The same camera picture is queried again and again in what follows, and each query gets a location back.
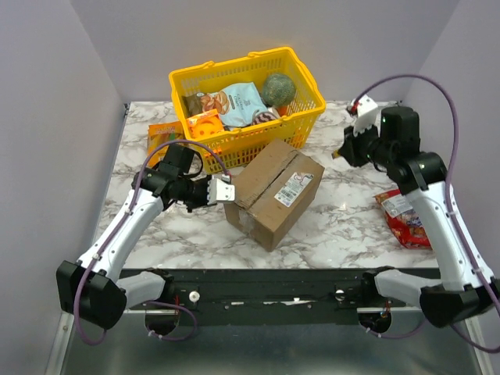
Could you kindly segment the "brown cardboard express box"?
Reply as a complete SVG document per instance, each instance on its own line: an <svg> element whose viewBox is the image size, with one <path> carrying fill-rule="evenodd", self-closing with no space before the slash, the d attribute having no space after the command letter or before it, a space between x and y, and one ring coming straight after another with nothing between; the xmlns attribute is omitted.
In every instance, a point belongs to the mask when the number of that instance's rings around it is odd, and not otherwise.
<svg viewBox="0 0 500 375"><path fill-rule="evenodd" d="M273 251L313 202L324 167L282 140L271 141L234 179L227 222Z"/></svg>

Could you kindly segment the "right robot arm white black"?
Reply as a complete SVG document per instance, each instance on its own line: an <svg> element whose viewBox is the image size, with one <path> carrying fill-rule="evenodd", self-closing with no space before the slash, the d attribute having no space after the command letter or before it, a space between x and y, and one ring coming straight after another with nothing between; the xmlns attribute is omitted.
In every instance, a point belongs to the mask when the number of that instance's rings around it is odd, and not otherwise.
<svg viewBox="0 0 500 375"><path fill-rule="evenodd" d="M441 157L420 151L419 115L406 106L379 109L374 102L353 106L355 122L334 152L350 166L383 167L415 210L430 241L440 279L416 277L391 267L367 272L359 287L370 306L395 298L421 309L435 327L487 312L499 300L499 280L480 255L446 184Z"/></svg>

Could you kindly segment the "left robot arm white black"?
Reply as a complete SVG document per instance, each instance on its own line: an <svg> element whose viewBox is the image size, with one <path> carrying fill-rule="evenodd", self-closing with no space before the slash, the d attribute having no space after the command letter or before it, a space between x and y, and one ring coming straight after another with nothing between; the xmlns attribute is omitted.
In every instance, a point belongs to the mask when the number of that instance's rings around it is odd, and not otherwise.
<svg viewBox="0 0 500 375"><path fill-rule="evenodd" d="M173 204L185 205L190 213L216 204L218 179L190 171L194 157L200 155L198 143L175 140L161 146L165 157L152 168L141 166L126 201L102 235L77 261L64 261L56 270L61 308L73 314L80 335L82 322L109 330L125 309L142 302L166 308L173 301L170 275L146 270L121 278L124 264L144 231Z"/></svg>

